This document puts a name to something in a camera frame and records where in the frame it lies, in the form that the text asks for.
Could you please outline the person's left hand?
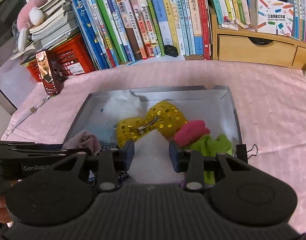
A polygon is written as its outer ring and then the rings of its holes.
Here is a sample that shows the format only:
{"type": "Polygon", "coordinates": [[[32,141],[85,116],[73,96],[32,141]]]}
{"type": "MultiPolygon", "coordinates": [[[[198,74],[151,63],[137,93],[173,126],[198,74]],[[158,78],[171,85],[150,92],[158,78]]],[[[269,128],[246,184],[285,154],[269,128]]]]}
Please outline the person's left hand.
{"type": "Polygon", "coordinates": [[[6,208],[5,196],[0,196],[0,223],[8,224],[10,222],[12,219],[6,208]]]}

